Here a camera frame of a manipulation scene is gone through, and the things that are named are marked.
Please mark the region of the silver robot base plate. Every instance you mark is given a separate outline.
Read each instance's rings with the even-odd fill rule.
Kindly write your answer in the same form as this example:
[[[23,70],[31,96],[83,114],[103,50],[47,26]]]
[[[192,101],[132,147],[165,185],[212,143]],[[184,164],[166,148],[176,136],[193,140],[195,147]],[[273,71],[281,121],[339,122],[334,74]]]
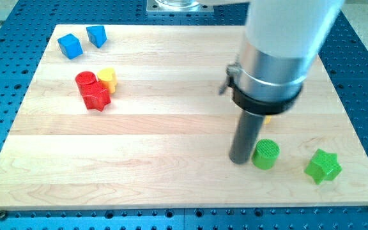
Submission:
[[[213,12],[212,6],[198,0],[147,0],[146,11],[150,13]]]

